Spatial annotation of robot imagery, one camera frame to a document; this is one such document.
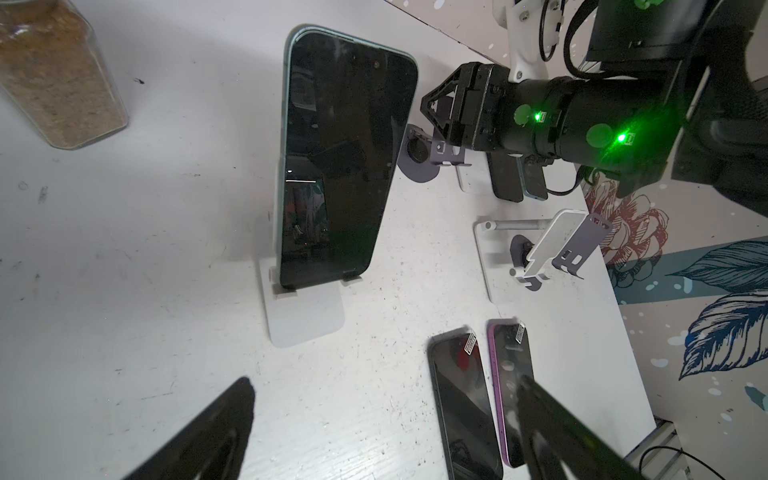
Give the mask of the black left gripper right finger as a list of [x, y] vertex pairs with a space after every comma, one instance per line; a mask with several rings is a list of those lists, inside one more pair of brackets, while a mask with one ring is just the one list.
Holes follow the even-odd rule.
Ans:
[[517, 412], [532, 479], [642, 477], [529, 376], [518, 385]]

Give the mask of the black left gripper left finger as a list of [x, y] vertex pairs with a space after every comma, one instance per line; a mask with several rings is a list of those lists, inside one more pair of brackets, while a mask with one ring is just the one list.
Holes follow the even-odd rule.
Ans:
[[256, 392], [241, 377], [129, 479], [237, 479], [253, 419]]

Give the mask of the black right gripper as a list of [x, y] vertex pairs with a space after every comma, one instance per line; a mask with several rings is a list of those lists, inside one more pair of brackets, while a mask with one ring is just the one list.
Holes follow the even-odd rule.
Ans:
[[498, 150], [498, 116], [511, 88], [509, 74], [510, 69], [499, 64], [462, 64], [422, 98], [420, 111], [448, 144], [479, 152]]

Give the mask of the purple phone with sticker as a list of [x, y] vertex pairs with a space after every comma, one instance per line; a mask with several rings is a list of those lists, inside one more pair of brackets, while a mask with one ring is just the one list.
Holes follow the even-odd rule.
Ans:
[[525, 460], [517, 388], [523, 377], [534, 377], [527, 328], [517, 319], [496, 319], [488, 323], [487, 336], [501, 456], [507, 466], [518, 468]]

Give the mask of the black phone with sticker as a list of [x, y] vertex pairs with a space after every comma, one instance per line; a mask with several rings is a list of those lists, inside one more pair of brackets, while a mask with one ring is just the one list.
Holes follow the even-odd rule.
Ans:
[[463, 327], [431, 338], [427, 360], [448, 476], [501, 479], [503, 464], [475, 333]]

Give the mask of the green-edged phone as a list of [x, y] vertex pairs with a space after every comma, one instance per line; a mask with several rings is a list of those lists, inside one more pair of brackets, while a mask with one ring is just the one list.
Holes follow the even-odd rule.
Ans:
[[415, 60], [328, 28], [287, 42], [277, 271], [298, 290], [361, 276], [384, 217]]

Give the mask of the teal phone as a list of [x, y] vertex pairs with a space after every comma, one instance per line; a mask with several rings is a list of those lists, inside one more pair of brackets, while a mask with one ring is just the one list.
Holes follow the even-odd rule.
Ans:
[[537, 160], [525, 158], [520, 161], [520, 167], [524, 195], [540, 201], [547, 200], [549, 194], [543, 166]]

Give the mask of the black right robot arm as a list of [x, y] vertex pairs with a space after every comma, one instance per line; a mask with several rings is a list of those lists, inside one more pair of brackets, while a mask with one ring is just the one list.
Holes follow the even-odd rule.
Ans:
[[767, 211], [767, 82], [746, 50], [761, 1], [497, 1], [508, 66], [465, 63], [421, 101], [450, 145], [560, 159], [631, 193], [673, 179]]

